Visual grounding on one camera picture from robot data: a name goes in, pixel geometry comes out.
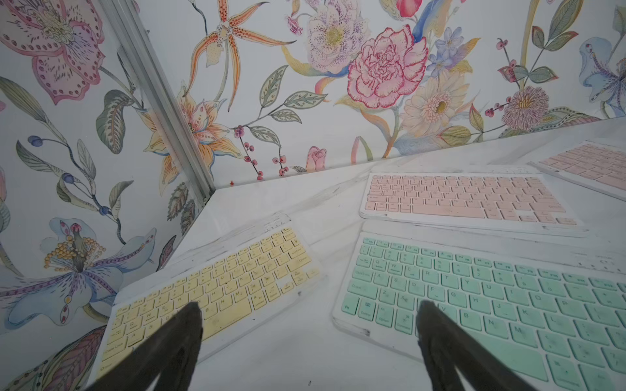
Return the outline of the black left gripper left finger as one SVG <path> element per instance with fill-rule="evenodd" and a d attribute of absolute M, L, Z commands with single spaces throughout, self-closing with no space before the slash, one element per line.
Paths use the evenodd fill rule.
<path fill-rule="evenodd" d="M 187 390 L 202 338 L 202 312 L 190 302 L 89 390 Z"/>

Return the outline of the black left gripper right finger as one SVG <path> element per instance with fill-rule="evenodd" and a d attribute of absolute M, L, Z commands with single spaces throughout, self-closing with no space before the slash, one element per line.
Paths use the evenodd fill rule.
<path fill-rule="evenodd" d="M 498 358 L 455 324 L 435 303 L 422 302 L 416 331 L 433 390 L 532 390 Z"/>

